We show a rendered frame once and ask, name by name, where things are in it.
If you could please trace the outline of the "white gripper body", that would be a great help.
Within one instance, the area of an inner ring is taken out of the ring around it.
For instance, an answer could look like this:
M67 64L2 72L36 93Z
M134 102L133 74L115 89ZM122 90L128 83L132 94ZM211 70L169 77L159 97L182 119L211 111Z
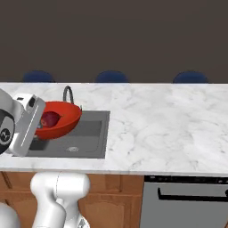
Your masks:
M14 156L25 157L27 155L44 109L45 102L43 100L36 100L31 112L26 110L22 112L12 138L12 154Z

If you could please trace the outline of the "red bowl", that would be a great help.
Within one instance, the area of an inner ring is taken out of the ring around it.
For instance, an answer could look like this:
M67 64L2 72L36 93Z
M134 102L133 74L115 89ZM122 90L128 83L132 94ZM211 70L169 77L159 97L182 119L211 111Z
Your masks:
M36 136L41 140L51 140L68 134L79 122L82 110L69 102L46 102L44 112L53 111L60 115L60 120L53 127L43 127L36 130Z

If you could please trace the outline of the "dark grey sink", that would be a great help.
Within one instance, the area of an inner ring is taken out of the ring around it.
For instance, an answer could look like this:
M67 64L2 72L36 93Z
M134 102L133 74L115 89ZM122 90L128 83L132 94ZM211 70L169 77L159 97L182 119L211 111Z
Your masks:
M84 110L77 126L63 137L34 139L27 158L104 159L109 122L107 110Z

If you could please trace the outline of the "wooden cabinet door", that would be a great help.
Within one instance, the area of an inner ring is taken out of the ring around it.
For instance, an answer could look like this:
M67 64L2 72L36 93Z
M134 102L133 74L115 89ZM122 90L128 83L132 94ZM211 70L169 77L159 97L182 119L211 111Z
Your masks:
M78 202L91 228L139 228L141 195L90 193Z
M37 212L37 200L34 197L0 196L0 202L12 207L17 212L21 228L32 228Z

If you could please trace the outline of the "blue stool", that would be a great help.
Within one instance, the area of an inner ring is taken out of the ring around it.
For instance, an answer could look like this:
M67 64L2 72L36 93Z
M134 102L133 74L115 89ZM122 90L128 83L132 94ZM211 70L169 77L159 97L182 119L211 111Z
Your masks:
M128 83L129 80L121 71L105 70L98 74L95 79L96 83Z
M206 84L208 78L201 72L188 70L177 74L173 82L175 84Z
M31 70L23 75L23 82L26 83L53 83L53 76L42 70Z

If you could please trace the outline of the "dark grey curved tap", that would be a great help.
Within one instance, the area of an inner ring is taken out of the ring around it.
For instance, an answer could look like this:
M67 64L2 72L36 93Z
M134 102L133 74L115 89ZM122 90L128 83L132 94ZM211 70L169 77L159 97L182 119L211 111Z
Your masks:
M67 101L67 93L69 93L69 98L70 98L70 103L71 104L74 104L74 97L73 97L73 92L72 92L72 89L69 85L67 85L64 90L63 90L63 96L62 96L62 99L64 102Z

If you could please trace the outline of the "wooden drawer front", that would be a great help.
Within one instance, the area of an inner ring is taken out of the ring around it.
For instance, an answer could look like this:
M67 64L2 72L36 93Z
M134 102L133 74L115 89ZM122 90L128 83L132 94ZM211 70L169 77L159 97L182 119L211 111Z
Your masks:
M119 175L89 175L91 192L119 192L121 178Z

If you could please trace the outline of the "grey dishwasher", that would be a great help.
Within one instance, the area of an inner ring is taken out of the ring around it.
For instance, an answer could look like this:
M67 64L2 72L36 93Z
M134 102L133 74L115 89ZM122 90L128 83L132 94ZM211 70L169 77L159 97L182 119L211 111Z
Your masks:
M224 197L228 177L146 175L140 228L225 228L228 202L161 200L167 195Z

